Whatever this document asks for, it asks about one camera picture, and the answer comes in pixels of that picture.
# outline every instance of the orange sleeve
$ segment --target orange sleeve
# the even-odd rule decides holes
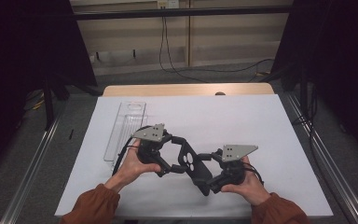
[[[82,193],[72,212],[64,215],[60,223],[111,223],[119,199],[119,194],[100,184],[97,188]]]
[[[276,193],[271,193],[271,197],[268,200],[252,208],[253,224],[310,223],[307,215],[300,207],[291,201],[279,197]]]

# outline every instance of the person's right hand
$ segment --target person's right hand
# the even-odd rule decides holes
[[[243,157],[242,161],[250,164],[247,156]],[[270,194],[260,183],[255,173],[251,171],[245,171],[245,180],[242,183],[239,185],[225,185],[222,187],[221,191],[238,193],[251,205],[259,205],[270,197]]]

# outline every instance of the white paper sheet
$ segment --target white paper sheet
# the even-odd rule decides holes
[[[146,102],[148,124],[165,123],[167,131],[184,137],[197,153],[211,153],[224,144],[258,145],[249,158],[270,192],[296,202],[310,217],[332,216],[302,146],[277,95],[101,97],[62,195],[56,216],[70,212],[77,197],[111,175],[103,154],[118,106]],[[178,164],[179,146],[167,143],[160,151],[169,164]],[[213,173],[221,168],[205,162]],[[117,217],[236,218],[249,217],[251,207],[241,196],[212,192],[202,195],[187,174],[145,174],[121,192]]]

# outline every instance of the clear plastic box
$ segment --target clear plastic box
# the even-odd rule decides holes
[[[109,143],[103,156],[103,159],[111,164],[112,169],[118,154],[131,134],[145,126],[146,123],[146,102],[122,102],[120,104]]]

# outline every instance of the hand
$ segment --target hand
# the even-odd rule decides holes
[[[247,156],[243,157],[242,161],[250,164]],[[238,193],[251,205],[260,205],[270,197],[257,176],[255,176],[255,173],[251,171],[245,171],[245,180],[242,183],[239,185],[225,185],[221,191]]]
[[[117,173],[104,184],[106,188],[119,193],[124,186],[132,183],[139,175],[147,172],[159,172],[161,170],[157,164],[143,164],[139,161],[137,154],[140,142],[139,139],[136,140],[132,147],[129,148],[126,159],[124,159]]]

